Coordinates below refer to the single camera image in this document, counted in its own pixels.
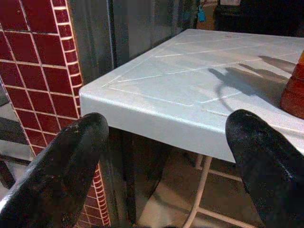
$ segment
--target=tile wall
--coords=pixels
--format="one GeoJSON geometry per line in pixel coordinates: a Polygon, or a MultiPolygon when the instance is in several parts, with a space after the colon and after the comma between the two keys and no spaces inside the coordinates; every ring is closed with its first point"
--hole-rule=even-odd
{"type": "MultiPolygon", "coordinates": [[[[65,0],[0,1],[0,78],[35,155],[80,117],[83,85],[65,0]]],[[[109,226],[101,170],[75,225],[109,226]]]]}

